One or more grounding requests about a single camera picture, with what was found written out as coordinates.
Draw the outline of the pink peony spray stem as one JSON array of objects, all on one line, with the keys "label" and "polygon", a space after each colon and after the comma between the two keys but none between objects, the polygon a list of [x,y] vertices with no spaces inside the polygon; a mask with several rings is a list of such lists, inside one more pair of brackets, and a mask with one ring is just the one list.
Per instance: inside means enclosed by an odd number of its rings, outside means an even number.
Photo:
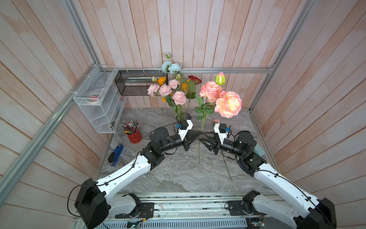
[{"label": "pink peony spray stem", "polygon": [[195,112],[198,114],[197,119],[202,121],[202,132],[204,132],[207,117],[214,112],[220,114],[221,117],[232,118],[241,111],[242,100],[240,96],[235,92],[223,90],[222,86],[225,82],[225,75],[221,72],[216,76],[215,81],[204,84],[199,94],[195,96],[198,103]]}]

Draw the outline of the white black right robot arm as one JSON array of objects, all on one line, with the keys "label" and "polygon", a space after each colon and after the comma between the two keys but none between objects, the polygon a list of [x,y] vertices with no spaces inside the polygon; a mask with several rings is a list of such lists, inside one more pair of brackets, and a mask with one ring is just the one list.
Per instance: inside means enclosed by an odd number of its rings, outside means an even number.
[{"label": "white black right robot arm", "polygon": [[243,212],[264,213],[293,229],[335,229],[336,210],[332,201],[319,199],[282,176],[255,152],[257,142],[249,131],[242,131],[234,141],[224,133],[201,138],[210,151],[222,150],[236,156],[239,167],[260,180],[282,197],[287,204],[272,201],[257,191],[247,193],[242,200]]}]

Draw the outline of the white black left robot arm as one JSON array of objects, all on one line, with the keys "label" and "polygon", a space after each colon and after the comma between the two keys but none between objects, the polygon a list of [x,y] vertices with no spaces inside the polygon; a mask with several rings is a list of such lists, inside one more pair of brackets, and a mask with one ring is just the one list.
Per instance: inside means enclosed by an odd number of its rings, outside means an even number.
[{"label": "white black left robot arm", "polygon": [[113,197],[132,181],[157,167],[165,159],[166,151],[178,147],[188,150],[201,134],[201,131],[187,128],[179,129],[176,135],[170,136],[166,128],[158,128],[132,162],[97,181],[88,179],[83,182],[74,206],[86,228],[94,229],[112,216],[142,217],[145,211],[135,194],[128,193],[116,200]]}]

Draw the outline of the large pink rose stem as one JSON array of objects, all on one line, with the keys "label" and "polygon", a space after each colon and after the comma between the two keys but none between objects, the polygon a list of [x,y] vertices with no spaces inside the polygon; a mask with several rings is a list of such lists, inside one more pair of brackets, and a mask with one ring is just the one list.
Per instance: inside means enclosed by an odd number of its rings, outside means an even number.
[{"label": "large pink rose stem", "polygon": [[[214,119],[213,120],[213,125],[215,126],[216,124],[220,124],[220,120],[219,119]],[[224,164],[225,164],[225,167],[226,167],[226,170],[228,172],[228,175],[229,175],[229,178],[231,179],[231,181],[233,181],[232,177],[231,177],[231,174],[230,174],[230,171],[228,169],[228,166],[227,166],[227,163],[226,163],[226,160],[225,160],[225,157],[224,157],[224,153],[223,151],[221,151],[221,155],[222,155],[222,158],[223,158],[223,161],[224,161]]]}]

